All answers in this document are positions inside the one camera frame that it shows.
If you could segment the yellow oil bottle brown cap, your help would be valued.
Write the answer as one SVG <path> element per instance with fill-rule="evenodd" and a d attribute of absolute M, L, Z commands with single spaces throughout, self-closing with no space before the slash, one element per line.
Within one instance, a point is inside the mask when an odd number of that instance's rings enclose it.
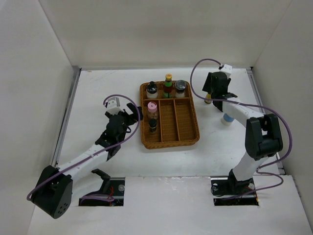
<path fill-rule="evenodd" d="M 209 94 L 209 93 L 206 94 L 204 102 L 206 104 L 211 104 L 212 103 L 212 101 L 211 101 L 211 94 Z"/>

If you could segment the pink cap spice jar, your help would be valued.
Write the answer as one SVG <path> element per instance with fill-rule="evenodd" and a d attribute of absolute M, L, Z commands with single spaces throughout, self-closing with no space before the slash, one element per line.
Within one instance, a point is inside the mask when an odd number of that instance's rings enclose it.
<path fill-rule="evenodd" d="M 148 109 L 147 116 L 149 119 L 158 119 L 159 113 L 157 109 L 157 104 L 154 101 L 148 103 L 147 109 Z"/>

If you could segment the black cap pepper shaker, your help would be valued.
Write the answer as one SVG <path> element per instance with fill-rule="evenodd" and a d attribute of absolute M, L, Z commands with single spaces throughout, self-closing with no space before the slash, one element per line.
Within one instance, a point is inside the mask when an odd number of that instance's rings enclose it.
<path fill-rule="evenodd" d="M 149 120 L 148 124 L 150 128 L 150 132 L 155 133 L 157 131 L 157 120 L 155 118 L 152 118 Z"/>

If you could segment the black cap white powder bottle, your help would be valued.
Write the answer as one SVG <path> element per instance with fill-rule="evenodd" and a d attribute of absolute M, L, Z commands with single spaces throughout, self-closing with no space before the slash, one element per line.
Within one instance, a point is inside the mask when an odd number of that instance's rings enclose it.
<path fill-rule="evenodd" d="M 148 99 L 158 98 L 158 86 L 154 81 L 150 81 L 146 88 L 146 94 Z"/>

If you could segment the clear lid powder jar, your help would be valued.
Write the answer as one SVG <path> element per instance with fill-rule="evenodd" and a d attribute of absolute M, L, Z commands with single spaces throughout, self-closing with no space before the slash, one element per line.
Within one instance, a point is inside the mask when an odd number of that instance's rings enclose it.
<path fill-rule="evenodd" d="M 187 83 L 184 80 L 178 80 L 175 82 L 175 97 L 176 98 L 184 98 L 185 97 L 185 90 L 187 87 Z"/>

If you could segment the silver lid blue label jar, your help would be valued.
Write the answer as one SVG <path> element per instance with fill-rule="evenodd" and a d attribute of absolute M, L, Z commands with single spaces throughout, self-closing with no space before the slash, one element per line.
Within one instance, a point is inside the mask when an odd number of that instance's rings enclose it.
<path fill-rule="evenodd" d="M 234 121 L 234 118 L 229 116 L 227 113 L 224 113 L 223 117 L 221 118 L 221 122 L 223 125 L 230 126 Z"/>

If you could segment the red sauce bottle yellow cap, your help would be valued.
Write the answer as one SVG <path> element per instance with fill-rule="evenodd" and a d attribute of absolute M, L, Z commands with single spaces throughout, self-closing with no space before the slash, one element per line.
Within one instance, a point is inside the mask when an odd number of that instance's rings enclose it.
<path fill-rule="evenodd" d="M 173 90 L 172 75 L 168 73 L 165 76 L 165 82 L 163 86 L 163 98 L 171 98 L 172 90 Z"/>

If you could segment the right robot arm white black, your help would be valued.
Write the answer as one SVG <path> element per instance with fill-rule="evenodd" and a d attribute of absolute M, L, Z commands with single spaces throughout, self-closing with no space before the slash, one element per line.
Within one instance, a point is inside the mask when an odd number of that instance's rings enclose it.
<path fill-rule="evenodd" d="M 202 90 L 223 112 L 224 125 L 236 120 L 246 128 L 245 154 L 222 183 L 230 193 L 236 194 L 252 183 L 253 174 L 264 161 L 282 150 L 283 141 L 277 115 L 266 115 L 244 106 L 235 94 L 228 91 L 230 81 L 224 72 L 210 72 Z"/>

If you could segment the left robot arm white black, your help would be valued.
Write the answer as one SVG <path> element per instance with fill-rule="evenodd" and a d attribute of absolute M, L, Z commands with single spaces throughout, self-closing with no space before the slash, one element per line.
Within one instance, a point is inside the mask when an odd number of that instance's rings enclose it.
<path fill-rule="evenodd" d="M 117 109 L 115 114 L 106 111 L 105 115 L 109 119 L 106 129 L 86 152 L 59 167 L 51 165 L 45 167 L 27 199 L 49 216 L 57 219 L 71 204 L 74 183 L 89 173 L 101 177 L 94 181 L 94 191 L 99 195 L 108 193 L 110 176 L 97 167 L 117 154 L 121 145 L 129 139 L 126 135 L 133 136 L 135 133 L 130 126 L 138 125 L 143 120 L 140 106 L 128 103 L 127 107 L 131 110 L 131 114 L 121 109 Z"/>

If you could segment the brown wicker divided basket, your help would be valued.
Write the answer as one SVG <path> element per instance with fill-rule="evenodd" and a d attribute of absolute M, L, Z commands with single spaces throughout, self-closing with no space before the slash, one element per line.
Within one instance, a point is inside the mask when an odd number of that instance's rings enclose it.
<path fill-rule="evenodd" d="M 186 83 L 183 98 L 175 97 L 175 89 L 171 92 L 171 98 L 163 98 L 164 82 L 157 81 L 155 84 L 158 86 L 156 99 L 147 98 L 146 88 L 149 83 L 143 83 L 139 88 L 143 113 L 141 142 L 147 149 L 194 145 L 200 139 L 200 131 L 190 84 Z M 148 103 L 151 101 L 157 104 L 158 111 L 155 133 L 151 133 L 149 127 Z"/>

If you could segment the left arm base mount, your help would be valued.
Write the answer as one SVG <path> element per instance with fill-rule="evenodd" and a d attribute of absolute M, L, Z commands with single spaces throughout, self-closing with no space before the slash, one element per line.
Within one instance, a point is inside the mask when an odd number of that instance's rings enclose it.
<path fill-rule="evenodd" d="M 125 178 L 112 178 L 100 169 L 94 169 L 93 174 L 98 175 L 101 187 L 79 198 L 80 207 L 121 207 L 124 206 Z"/>

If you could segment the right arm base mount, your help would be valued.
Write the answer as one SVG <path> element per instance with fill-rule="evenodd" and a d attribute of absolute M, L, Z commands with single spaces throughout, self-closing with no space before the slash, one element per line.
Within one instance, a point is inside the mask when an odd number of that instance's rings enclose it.
<path fill-rule="evenodd" d="M 243 195 L 254 189 L 252 178 L 241 183 L 228 178 L 211 178 L 211 193 L 215 206 L 258 206 L 255 192 Z"/>

